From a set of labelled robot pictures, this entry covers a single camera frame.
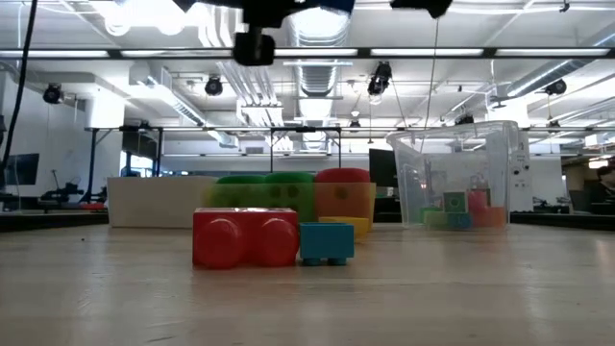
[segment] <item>computer monitor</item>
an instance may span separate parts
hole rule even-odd
[[[369,150],[369,176],[376,186],[397,187],[395,153],[390,150]]]
[[[5,170],[7,185],[36,185],[39,154],[11,155]]]

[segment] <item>clear plastic bin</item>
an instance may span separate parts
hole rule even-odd
[[[389,135],[404,226],[503,228],[508,223],[513,121],[489,121]]]

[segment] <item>table surface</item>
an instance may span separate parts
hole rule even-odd
[[[0,344],[612,345],[615,233],[379,226],[346,267],[191,265],[188,230],[0,235]]]

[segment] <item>security camera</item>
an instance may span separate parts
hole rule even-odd
[[[50,105],[59,105],[64,102],[62,85],[50,83],[42,93],[42,99]]]
[[[205,84],[205,93],[209,96],[218,96],[222,93],[220,76],[209,76],[209,80]]]
[[[367,86],[367,92],[371,96],[382,95],[388,88],[388,81],[392,78],[393,71],[388,62],[378,62],[378,67],[372,75],[372,79]]]
[[[545,92],[547,95],[561,95],[566,92],[566,88],[566,82],[559,80],[545,87]]]

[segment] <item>fluorescent light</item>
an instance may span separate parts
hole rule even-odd
[[[372,56],[472,56],[477,57],[482,54],[480,48],[378,48],[372,49]]]
[[[0,51],[1,58],[21,58],[21,50]],[[104,50],[31,50],[28,52],[31,58],[108,58],[109,54]]]
[[[195,128],[195,127],[169,127],[169,128],[163,128],[163,130],[165,130],[165,131],[174,131],[174,132],[198,132],[198,131],[203,131],[202,128]]]
[[[193,158],[200,156],[199,154],[162,154],[168,158]]]
[[[351,57],[357,54],[353,48],[279,48],[276,49],[276,57]]]
[[[587,57],[601,57],[605,56],[610,49],[608,48],[527,48],[527,49],[498,49],[496,56],[511,56],[511,57],[525,57],[525,56],[587,56]]]
[[[372,127],[372,128],[367,128],[367,127],[356,127],[356,128],[351,128],[351,127],[343,127],[341,128],[342,131],[361,131],[361,132],[366,132],[366,131],[397,131],[397,128],[394,127]]]
[[[249,132],[267,132],[270,131],[270,128],[266,127],[240,127],[240,128],[228,128],[228,127],[215,127],[216,131],[249,131]]]
[[[607,160],[589,161],[587,165],[589,166],[590,169],[598,169],[600,167],[607,167],[608,161]]]
[[[307,67],[328,67],[328,66],[352,66],[353,62],[283,62],[284,66],[307,66]]]
[[[120,53],[126,58],[230,58],[230,49],[124,49]]]

